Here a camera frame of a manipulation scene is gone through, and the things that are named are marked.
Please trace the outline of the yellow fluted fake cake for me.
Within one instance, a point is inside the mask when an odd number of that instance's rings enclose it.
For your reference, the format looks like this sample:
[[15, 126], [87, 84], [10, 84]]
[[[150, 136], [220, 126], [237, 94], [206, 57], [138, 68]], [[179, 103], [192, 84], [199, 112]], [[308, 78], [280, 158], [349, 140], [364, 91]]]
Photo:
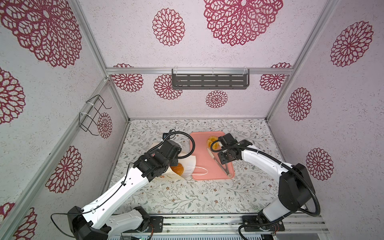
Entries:
[[208, 148], [212, 147], [213, 150], [219, 150], [221, 148], [219, 139], [217, 136], [210, 136], [207, 140]]

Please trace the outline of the metal tongs with white tips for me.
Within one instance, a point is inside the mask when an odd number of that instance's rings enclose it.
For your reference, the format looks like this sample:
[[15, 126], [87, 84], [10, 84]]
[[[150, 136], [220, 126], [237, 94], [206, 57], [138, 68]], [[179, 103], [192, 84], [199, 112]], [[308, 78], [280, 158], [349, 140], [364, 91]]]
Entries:
[[219, 165], [219, 167], [226, 173], [226, 175], [227, 175], [228, 177], [231, 177], [232, 175], [230, 174], [230, 171], [229, 171], [229, 169], [228, 169], [228, 164], [222, 165], [222, 163], [220, 162], [220, 160], [218, 160], [218, 159], [214, 156], [213, 152], [212, 152], [209, 148], [207, 148], [207, 152], [209, 153], [209, 155], [211, 156], [211, 158], [212, 158], [212, 159]]

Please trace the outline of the orange fake bread roll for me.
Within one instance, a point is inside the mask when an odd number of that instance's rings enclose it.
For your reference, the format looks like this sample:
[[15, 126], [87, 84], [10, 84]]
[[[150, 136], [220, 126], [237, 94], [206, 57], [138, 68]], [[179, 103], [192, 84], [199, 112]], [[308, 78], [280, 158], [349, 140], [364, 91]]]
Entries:
[[177, 166], [171, 166], [171, 169], [172, 169], [172, 171], [173, 171], [175, 174], [177, 174], [177, 175], [179, 175], [179, 176], [182, 176], [182, 174], [184, 173], [184, 167], [183, 167], [183, 165], [180, 164], [180, 163], [178, 163]]

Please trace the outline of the white printed paper bag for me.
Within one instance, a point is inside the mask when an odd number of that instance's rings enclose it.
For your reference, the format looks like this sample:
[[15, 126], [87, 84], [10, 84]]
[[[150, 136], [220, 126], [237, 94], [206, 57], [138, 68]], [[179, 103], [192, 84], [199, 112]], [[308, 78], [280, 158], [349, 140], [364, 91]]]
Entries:
[[161, 180], [187, 180], [192, 176], [203, 176], [208, 170], [203, 167], [197, 167], [196, 157], [191, 155], [185, 159], [178, 160], [176, 167], [169, 167], [161, 176]]

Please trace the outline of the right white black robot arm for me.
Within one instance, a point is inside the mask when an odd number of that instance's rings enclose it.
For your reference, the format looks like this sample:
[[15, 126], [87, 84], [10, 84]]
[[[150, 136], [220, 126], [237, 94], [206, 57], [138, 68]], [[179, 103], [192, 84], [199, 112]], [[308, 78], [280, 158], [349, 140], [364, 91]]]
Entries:
[[312, 217], [320, 215], [320, 203], [304, 165], [282, 162], [247, 140], [237, 141], [231, 134], [219, 137], [209, 144], [209, 148], [218, 154], [222, 165], [244, 161], [261, 169], [278, 183], [278, 197], [255, 217], [244, 218], [240, 231], [254, 229], [276, 232], [282, 220], [297, 211]]

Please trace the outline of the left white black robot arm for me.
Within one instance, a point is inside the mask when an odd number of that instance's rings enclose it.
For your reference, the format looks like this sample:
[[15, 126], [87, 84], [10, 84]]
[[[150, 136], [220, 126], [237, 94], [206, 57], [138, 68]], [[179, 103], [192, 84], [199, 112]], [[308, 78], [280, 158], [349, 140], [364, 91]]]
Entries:
[[77, 240], [107, 240], [126, 232], [144, 232], [149, 228], [150, 216], [136, 207], [128, 213], [115, 215], [115, 211], [135, 192], [161, 176], [171, 165], [178, 163], [182, 146], [164, 140], [152, 150], [141, 155], [126, 175], [93, 202], [67, 213], [69, 226]]

